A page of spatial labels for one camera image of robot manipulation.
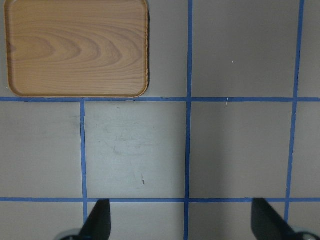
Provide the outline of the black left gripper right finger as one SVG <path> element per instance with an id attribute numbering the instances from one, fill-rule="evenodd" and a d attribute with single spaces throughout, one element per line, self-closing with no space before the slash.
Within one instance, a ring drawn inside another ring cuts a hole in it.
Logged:
<path id="1" fill-rule="evenodd" d="M 253 198 L 251 205 L 251 230 L 257 240 L 299 240 L 285 220 L 264 198 Z"/>

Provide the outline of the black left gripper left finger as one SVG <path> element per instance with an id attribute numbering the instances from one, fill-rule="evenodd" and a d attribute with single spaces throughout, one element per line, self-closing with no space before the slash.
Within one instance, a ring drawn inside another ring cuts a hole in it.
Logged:
<path id="1" fill-rule="evenodd" d="M 96 202 L 78 236 L 80 240 L 108 240 L 110 235 L 110 200 L 100 199 Z"/>

